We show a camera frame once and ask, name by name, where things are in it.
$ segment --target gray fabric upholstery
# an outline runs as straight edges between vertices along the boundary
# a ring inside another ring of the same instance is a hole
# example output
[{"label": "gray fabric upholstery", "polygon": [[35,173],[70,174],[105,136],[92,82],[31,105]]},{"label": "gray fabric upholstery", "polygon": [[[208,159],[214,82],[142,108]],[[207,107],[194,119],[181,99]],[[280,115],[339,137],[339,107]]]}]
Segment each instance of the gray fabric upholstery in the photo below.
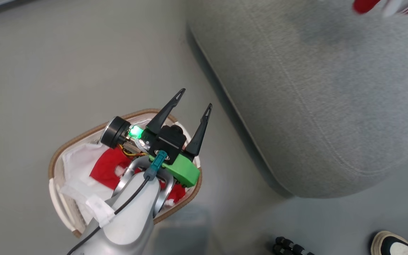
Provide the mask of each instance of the gray fabric upholstery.
[{"label": "gray fabric upholstery", "polygon": [[408,169],[408,16],[349,0],[189,0],[191,30],[274,176],[341,197]]}]

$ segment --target black cable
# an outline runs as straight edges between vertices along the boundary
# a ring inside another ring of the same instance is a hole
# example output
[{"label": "black cable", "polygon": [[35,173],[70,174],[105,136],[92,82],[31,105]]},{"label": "black cable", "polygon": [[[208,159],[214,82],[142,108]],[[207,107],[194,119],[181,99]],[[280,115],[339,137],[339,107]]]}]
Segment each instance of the black cable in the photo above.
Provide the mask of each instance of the black cable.
[{"label": "black cable", "polygon": [[[140,185],[140,187],[133,193],[133,195],[131,195],[131,197],[129,199],[127,199],[127,201],[125,201],[125,203],[123,203],[117,210],[114,211],[114,214],[118,214],[120,213],[120,211],[122,211],[135,197],[136,195],[138,195],[141,190],[144,188],[144,186],[146,186],[147,182],[149,181],[150,176],[147,176],[146,179],[144,179],[143,183]],[[78,248],[81,247],[81,245],[83,245],[85,242],[87,242],[89,239],[91,239],[92,236],[94,236],[98,231],[100,230],[100,226],[96,227],[94,229],[94,231],[92,231],[88,236],[86,236],[83,240],[81,240],[81,242],[79,242],[77,245],[75,245],[68,253],[67,255],[71,255],[75,250],[77,250]]]}]

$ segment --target shoe sole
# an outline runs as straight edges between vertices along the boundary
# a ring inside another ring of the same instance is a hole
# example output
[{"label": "shoe sole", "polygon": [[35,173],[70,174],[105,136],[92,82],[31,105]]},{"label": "shoe sole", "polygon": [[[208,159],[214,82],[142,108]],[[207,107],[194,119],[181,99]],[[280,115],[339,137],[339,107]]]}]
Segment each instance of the shoe sole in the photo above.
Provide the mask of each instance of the shoe sole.
[{"label": "shoe sole", "polygon": [[390,231],[380,231],[374,236],[374,239],[371,243],[371,255],[382,255],[382,252],[380,250],[380,248],[382,247],[382,242],[385,240],[385,238],[389,236],[396,237],[402,242],[408,244],[406,239],[402,238],[401,236],[398,236],[397,234],[393,234]]}]

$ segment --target gray floor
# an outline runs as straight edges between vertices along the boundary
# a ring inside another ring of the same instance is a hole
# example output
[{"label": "gray floor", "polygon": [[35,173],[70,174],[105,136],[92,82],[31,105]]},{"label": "gray floor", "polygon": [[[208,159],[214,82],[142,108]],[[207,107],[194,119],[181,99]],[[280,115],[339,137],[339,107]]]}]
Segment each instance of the gray floor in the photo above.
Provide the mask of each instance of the gray floor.
[{"label": "gray floor", "polygon": [[187,38],[183,0],[38,0],[0,12],[0,254],[65,254],[76,239],[50,202],[52,154],[181,87],[174,114],[190,129],[214,104],[204,182],[156,226],[144,254],[266,254],[283,235],[317,255],[363,255],[377,229],[408,238],[408,172],[330,200],[289,198],[269,181]]}]

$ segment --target black and white shoe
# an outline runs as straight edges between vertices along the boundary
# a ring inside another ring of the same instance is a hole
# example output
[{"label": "black and white shoe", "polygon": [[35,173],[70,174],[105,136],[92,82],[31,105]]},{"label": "black and white shoe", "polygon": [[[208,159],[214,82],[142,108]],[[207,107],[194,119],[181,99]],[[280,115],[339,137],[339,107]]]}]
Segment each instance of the black and white shoe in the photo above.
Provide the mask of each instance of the black and white shoe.
[{"label": "black and white shoe", "polygon": [[381,231],[371,243],[371,255],[408,255],[408,242],[397,234]]}]

